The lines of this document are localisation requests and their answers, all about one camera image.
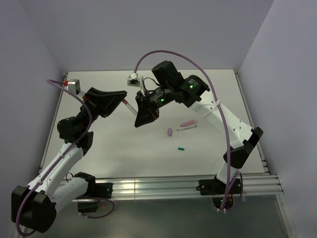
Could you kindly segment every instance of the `white robotic arm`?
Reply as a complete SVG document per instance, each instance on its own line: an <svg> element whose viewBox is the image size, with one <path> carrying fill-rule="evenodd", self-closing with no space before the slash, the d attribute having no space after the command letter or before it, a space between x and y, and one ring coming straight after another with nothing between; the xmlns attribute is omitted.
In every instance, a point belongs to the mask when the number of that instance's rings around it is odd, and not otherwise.
<svg viewBox="0 0 317 238"><path fill-rule="evenodd" d="M57 213L73 199L85 195L107 199L105 185L97 185L95 177L82 172L64 186L58 188L68 171L89 151L93 142L90 125L99 116L108 117L126 97L126 91L102 92L91 88L83 96L83 102L75 95L80 93L79 81L70 83L72 94L83 106L75 117L62 119L57 124L59 137L65 141L56 157L27 186L17 186L11 195L11 219L17 224L23 236L34 231L45 232L53 224ZM24 234L19 225L31 228L33 232Z"/></svg>
<svg viewBox="0 0 317 238"><path fill-rule="evenodd" d="M244 145L245 140L249 140L252 136L252 127L242 122L239 118L235 116L224 104L219 101L214 102L212 94L210 92L205 92L201 95L201 101L194 102L190 109L201 114L206 120L213 124L219 131L224 134L224 127L222 118L217 108L220 105L223 114L225 116L230 138L230 146L233 149L241 147ZM235 174L239 169L231 167L230 169L230 181L233 179ZM223 183L227 181L227 162L223 161L223 164L217 174L217 179Z"/></svg>

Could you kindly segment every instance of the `metal frame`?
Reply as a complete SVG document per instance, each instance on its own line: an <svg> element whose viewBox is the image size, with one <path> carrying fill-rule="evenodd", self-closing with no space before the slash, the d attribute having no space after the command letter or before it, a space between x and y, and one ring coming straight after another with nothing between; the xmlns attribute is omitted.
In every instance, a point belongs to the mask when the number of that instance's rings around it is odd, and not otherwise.
<svg viewBox="0 0 317 238"><path fill-rule="evenodd" d="M96 182L113 183L111 199L116 201L203 198L206 196L201 196L200 192L196 191L199 180L213 179L214 176L215 175L161 178L110 178L97 179ZM247 196L283 194L277 175L244 175L243 190L244 195ZM213 195L212 197L223 197L223 195Z"/></svg>
<svg viewBox="0 0 317 238"><path fill-rule="evenodd" d="M278 206L282 215L282 219L286 228L286 232L289 238L298 238L291 214L286 205L286 201L283 194L276 195Z"/></svg>
<svg viewBox="0 0 317 238"><path fill-rule="evenodd" d="M64 73L63 82L67 80L67 77L68 77L68 73ZM55 120L56 120L56 117L57 117L57 112L58 112L58 109L59 109L59 105L60 105L60 102L61 102L62 95L63 95L63 91L60 91L59 96L58 96L57 105L56 105L55 112L54 112L54 116L53 116L53 121L52 121L52 124L51 124L51 127L50 127L50 131L49 131L49 136L48 136L48 139L46 141L43 157L42 157L42 160L41 160L39 174L42 171L42 168L43 168L43 165L44 165L44 161L45 161L45 157L46 157L46 154L48 152L48 148L49 148L49 144L50 144L50 141L51 141L52 132L54 130L54 124L55 124Z"/></svg>
<svg viewBox="0 0 317 238"><path fill-rule="evenodd" d="M249 107L248 107L248 104L247 104L246 97L244 96L244 93L243 93L243 90L242 90L242 86L241 86L241 83L240 83L238 72L234 71L234 75L236 76L236 80L237 80L238 87L239 87L239 90L240 90L240 93L241 93L241 96L242 96L242 100L243 100L244 106L245 106L246 111L247 111L248 119L250 121L250 126L252 126L254 128L254 123L253 123L253 120L251 118L251 114L250 114L250 110L249 110ZM257 147L258 147L261 159L265 160L260 143L257 144Z"/></svg>

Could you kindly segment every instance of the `pink object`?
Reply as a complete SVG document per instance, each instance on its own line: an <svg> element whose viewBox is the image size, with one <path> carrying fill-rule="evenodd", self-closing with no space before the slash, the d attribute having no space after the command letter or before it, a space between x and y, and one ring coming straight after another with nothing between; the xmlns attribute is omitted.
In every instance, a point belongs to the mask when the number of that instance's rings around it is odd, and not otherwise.
<svg viewBox="0 0 317 238"><path fill-rule="evenodd" d="M190 125L193 125L193 124L196 124L196 123L198 123L197 120L189 120L189 121L183 122L180 126L181 127L187 127L187 126L190 126Z"/></svg>
<svg viewBox="0 0 317 238"><path fill-rule="evenodd" d="M172 129L172 128L169 128L169 129L167 130L167 135L168 135L168 136L172 136L172 135L173 135L173 129Z"/></svg>
<svg viewBox="0 0 317 238"><path fill-rule="evenodd" d="M128 101L127 101L127 100L125 100L125 99L122 99L122 102L123 102L125 105L127 105L127 104L128 104Z"/></svg>

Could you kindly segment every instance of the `pink marker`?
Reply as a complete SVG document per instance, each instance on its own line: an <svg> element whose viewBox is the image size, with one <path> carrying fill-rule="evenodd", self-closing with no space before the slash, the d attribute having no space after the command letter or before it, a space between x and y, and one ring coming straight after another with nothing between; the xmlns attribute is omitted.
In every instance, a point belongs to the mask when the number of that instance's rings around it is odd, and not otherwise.
<svg viewBox="0 0 317 238"><path fill-rule="evenodd" d="M180 126L181 127L187 127L187 126L190 126L190 125L193 125L193 124L196 124L196 123L198 123L197 120L189 120L189 121L183 122Z"/></svg>
<svg viewBox="0 0 317 238"><path fill-rule="evenodd" d="M122 99L122 102L127 106L127 108L136 116L138 112L131 106L127 100Z"/></svg>

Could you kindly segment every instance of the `light purple wall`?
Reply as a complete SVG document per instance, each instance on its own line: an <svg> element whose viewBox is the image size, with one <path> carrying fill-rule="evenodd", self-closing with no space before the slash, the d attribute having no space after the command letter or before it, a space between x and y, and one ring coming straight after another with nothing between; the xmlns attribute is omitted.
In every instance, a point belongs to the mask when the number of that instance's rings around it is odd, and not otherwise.
<svg viewBox="0 0 317 238"><path fill-rule="evenodd" d="M0 7L0 236L12 235L11 193L37 173L61 79L47 46L18 0Z"/></svg>
<svg viewBox="0 0 317 238"><path fill-rule="evenodd" d="M240 70L296 229L317 236L317 1L276 0Z"/></svg>
<svg viewBox="0 0 317 238"><path fill-rule="evenodd" d="M273 0L20 0L65 70L133 69L166 49L203 68L239 69ZM149 57L140 69L162 60Z"/></svg>

